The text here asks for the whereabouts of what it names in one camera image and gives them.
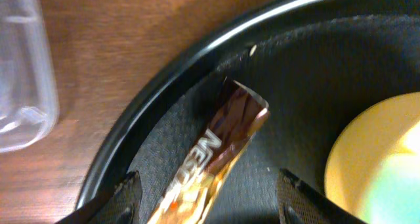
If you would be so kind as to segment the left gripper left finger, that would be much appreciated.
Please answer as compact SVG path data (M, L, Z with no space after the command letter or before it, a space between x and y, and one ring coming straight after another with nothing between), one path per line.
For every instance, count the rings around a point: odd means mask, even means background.
M114 188L98 194L56 224L136 224L141 199L139 172L131 171Z

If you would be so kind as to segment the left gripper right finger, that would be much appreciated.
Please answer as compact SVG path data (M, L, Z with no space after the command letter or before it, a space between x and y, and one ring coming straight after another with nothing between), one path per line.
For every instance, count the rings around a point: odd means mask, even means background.
M276 194L281 224L364 224L288 169L280 169Z

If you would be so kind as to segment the light blue cup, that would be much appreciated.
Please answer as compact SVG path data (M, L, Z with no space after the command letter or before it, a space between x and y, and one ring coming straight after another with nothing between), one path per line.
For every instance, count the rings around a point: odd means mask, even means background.
M366 223L419 224L419 157L385 158L364 192L357 214Z

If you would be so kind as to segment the yellow-green bowl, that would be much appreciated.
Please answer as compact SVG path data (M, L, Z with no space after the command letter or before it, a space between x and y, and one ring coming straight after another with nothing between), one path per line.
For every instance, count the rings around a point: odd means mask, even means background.
M419 157L419 93L381 101L352 120L335 141L325 167L326 196L357 214L380 163L395 154Z

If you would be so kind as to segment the gold coffee stick wrapper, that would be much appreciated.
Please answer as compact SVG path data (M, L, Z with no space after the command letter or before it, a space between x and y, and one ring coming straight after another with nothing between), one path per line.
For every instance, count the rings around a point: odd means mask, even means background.
M149 223L203 223L230 171L269 117L269 104L226 79L217 111L178 168Z

